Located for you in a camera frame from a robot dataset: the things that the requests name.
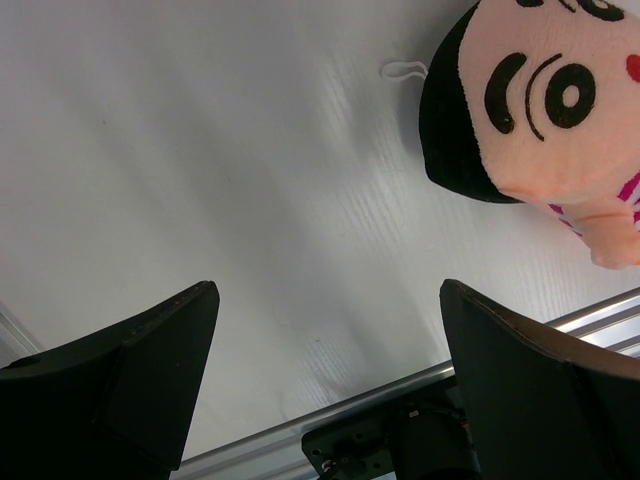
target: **white string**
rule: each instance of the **white string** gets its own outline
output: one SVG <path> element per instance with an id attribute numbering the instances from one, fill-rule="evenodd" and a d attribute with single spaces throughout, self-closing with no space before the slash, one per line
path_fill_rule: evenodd
<path id="1" fill-rule="evenodd" d="M 404 75 L 403 71 L 410 68 L 418 68 L 419 70 L 412 70 Z M 420 77 L 423 80 L 427 79 L 427 74 L 429 70 L 427 66 L 422 62 L 391 62 L 387 63 L 384 67 L 382 67 L 382 71 L 380 75 L 382 78 L 392 83 L 400 83 L 404 82 L 407 78 L 411 77 Z"/>

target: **black plastic part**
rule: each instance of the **black plastic part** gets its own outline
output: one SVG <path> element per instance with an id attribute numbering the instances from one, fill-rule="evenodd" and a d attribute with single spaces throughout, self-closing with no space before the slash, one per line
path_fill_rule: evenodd
<path id="1" fill-rule="evenodd" d="M 480 473 L 460 421 L 440 411 L 414 411 L 389 436 L 398 480 L 471 480 Z"/>
<path id="2" fill-rule="evenodd" d="M 340 467 L 332 479 L 376 479 L 394 471 L 389 439 L 396 435 L 397 444 L 398 429 L 407 428 L 406 419 L 414 411 L 447 412 L 457 422 L 458 432 L 465 434 L 461 425 L 466 420 L 456 382 L 448 378 L 309 432 L 302 438 L 302 450 L 318 474 L 323 472 L 325 462 L 332 461 Z M 423 459 L 432 454 L 439 455 L 440 451 L 426 447 L 419 453 Z"/>
<path id="3" fill-rule="evenodd" d="M 219 296 L 151 310 L 0 370 L 0 478 L 165 480 L 177 470 Z"/>

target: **stuffed doll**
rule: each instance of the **stuffed doll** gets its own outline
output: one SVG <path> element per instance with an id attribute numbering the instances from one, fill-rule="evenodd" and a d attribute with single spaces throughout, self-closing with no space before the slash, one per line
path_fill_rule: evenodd
<path id="1" fill-rule="evenodd" d="M 607 268 L 640 264 L 640 20 L 603 0 L 481 0 L 420 104 L 429 178 L 557 215 Z"/>

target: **cartoon eye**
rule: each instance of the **cartoon eye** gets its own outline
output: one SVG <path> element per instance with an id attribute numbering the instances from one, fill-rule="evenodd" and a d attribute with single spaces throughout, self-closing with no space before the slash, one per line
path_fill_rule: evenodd
<path id="1" fill-rule="evenodd" d="M 605 22 L 624 20 L 624 10 L 604 0 L 577 0 L 582 9 Z"/>
<path id="2" fill-rule="evenodd" d="M 515 122 L 507 104 L 507 88 L 516 73 L 527 61 L 524 53 L 512 53 L 493 71 L 484 94 L 484 108 L 489 120 L 500 133 L 513 132 Z"/>
<path id="3" fill-rule="evenodd" d="M 544 5 L 544 0 L 516 0 L 518 5 L 524 8 L 541 7 Z M 605 0 L 576 0 L 578 5 L 590 15 L 593 15 L 605 22 L 619 22 L 624 20 L 624 10 L 612 5 Z M 573 7 L 568 0 L 558 0 L 560 4 L 569 10 L 571 13 L 576 13 L 575 7 Z"/>
<path id="4" fill-rule="evenodd" d="M 538 130 L 531 109 L 531 93 L 538 76 L 552 63 L 562 58 L 558 53 L 545 60 L 531 75 L 524 94 L 525 115 L 529 128 L 542 142 L 544 135 Z M 495 68 L 485 90 L 484 105 L 489 121 L 504 135 L 515 129 L 515 121 L 509 112 L 507 90 L 509 84 L 526 63 L 524 53 L 512 53 Z M 589 116 L 596 101 L 596 81 L 593 73 L 577 63 L 558 69 L 547 85 L 544 106 L 551 123 L 563 129 L 580 125 Z"/>
<path id="5" fill-rule="evenodd" d="M 584 65 L 571 63 L 558 70 L 547 86 L 544 106 L 549 120 L 573 128 L 589 116 L 596 103 L 596 80 Z"/>
<path id="6" fill-rule="evenodd" d="M 517 1 L 518 1 L 518 5 L 525 8 L 541 7 L 542 5 L 544 5 L 544 0 L 517 0 Z"/>

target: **pink striped clothing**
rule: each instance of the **pink striped clothing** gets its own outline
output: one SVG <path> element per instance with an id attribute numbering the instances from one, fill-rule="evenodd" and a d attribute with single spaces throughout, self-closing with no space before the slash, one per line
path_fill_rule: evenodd
<path id="1" fill-rule="evenodd" d="M 635 177 L 629 180 L 624 187 L 622 187 L 622 190 L 620 190 L 620 193 L 618 194 L 618 198 L 633 206 L 633 221 L 636 225 L 636 229 L 640 231 L 640 172 L 638 172 Z M 579 236 L 582 236 L 580 235 L 580 232 L 577 231 L 567 220 L 560 205 L 549 205 L 549 207 L 551 207 L 551 210 L 554 211 L 562 223 L 568 226 Z"/>

